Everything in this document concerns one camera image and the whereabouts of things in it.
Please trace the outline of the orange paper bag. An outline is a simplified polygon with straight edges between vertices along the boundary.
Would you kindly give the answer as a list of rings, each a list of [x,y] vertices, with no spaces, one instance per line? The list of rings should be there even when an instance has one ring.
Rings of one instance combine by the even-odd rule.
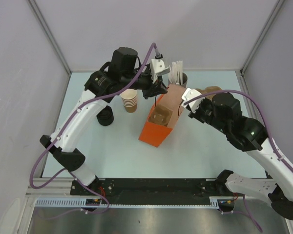
[[[185,90],[185,87],[170,84],[167,93],[157,98],[140,133],[140,141],[153,147],[159,147],[164,142],[183,112],[180,105]]]

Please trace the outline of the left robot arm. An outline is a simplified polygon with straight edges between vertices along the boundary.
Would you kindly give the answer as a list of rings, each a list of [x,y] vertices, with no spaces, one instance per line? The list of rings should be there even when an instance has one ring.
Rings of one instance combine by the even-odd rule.
[[[65,122],[50,136],[43,135],[40,143],[44,153],[50,153],[63,170],[68,171],[81,183],[81,189],[88,195],[97,192],[97,176],[86,165],[86,158],[77,149],[84,131],[96,116],[102,120],[105,112],[111,114],[109,103],[115,96],[133,89],[142,91],[145,99],[167,93],[162,75],[169,68],[156,43],[152,43],[143,61],[136,50],[119,47],[113,52],[112,59],[92,73],[84,85],[84,90]]]

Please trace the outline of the brown cardboard cup carrier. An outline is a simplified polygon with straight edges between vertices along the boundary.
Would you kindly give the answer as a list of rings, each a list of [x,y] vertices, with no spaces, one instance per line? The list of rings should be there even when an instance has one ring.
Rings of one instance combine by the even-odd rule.
[[[173,111],[163,105],[156,105],[148,121],[157,125],[168,126]]]

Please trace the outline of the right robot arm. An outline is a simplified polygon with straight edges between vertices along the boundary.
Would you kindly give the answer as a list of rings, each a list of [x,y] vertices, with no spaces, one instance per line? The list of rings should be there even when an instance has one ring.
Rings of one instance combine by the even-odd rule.
[[[233,192],[259,199],[282,217],[293,220],[293,164],[276,146],[264,121],[243,116],[234,93],[249,97],[235,90],[218,90],[211,92],[213,98],[208,99],[207,94],[186,89],[181,96],[182,107],[190,111],[190,118],[220,131],[233,147],[255,159],[273,181],[224,170],[216,179],[215,189],[220,195]]]

